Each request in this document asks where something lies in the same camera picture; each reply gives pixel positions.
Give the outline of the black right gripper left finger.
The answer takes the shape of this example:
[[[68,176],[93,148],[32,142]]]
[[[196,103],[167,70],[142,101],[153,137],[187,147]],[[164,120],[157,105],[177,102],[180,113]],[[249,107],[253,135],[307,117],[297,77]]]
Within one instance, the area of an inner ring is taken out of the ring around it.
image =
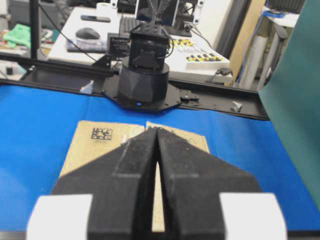
[[[156,129],[60,177],[52,195],[92,194],[89,240],[146,240],[155,190]]]

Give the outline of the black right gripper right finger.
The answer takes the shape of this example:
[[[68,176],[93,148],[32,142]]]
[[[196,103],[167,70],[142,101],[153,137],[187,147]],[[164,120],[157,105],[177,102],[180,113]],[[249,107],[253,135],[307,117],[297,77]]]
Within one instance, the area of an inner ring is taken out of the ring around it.
[[[260,193],[257,179],[165,129],[158,129],[166,232],[172,240],[223,240],[220,193]]]

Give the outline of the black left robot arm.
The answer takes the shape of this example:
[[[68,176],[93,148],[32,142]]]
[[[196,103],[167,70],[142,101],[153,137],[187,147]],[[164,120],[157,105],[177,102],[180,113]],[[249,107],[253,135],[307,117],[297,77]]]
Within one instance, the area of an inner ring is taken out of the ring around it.
[[[162,25],[143,22],[130,31],[129,55],[122,60],[118,93],[141,103],[166,98],[169,66],[165,63],[170,40]]]

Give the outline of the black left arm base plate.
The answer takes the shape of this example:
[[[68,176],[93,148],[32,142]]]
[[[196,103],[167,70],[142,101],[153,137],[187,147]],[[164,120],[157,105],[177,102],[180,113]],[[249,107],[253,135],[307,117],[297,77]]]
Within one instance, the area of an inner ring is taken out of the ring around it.
[[[121,83],[118,76],[107,78],[102,94],[120,107],[138,112],[159,112],[171,108],[199,107],[200,98],[190,90],[179,89],[168,84],[166,91],[161,87],[142,86],[133,89],[129,83]]]

